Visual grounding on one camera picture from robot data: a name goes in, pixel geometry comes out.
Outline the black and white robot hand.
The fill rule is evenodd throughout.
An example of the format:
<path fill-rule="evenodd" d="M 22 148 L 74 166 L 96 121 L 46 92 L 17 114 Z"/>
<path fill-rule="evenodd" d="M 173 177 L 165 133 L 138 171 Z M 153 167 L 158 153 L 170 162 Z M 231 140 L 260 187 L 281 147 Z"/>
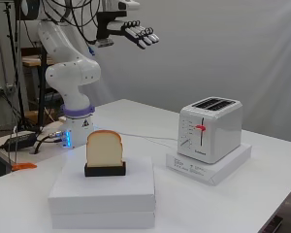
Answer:
<path fill-rule="evenodd" d="M 117 20 L 126 17 L 126 12 L 101 12 L 97 15 L 97 32 L 95 46 L 98 48 L 113 45 L 111 36 L 121 36 L 145 50 L 147 47 L 159 42 L 159 37 L 152 27 L 143 27 L 139 20 Z"/>

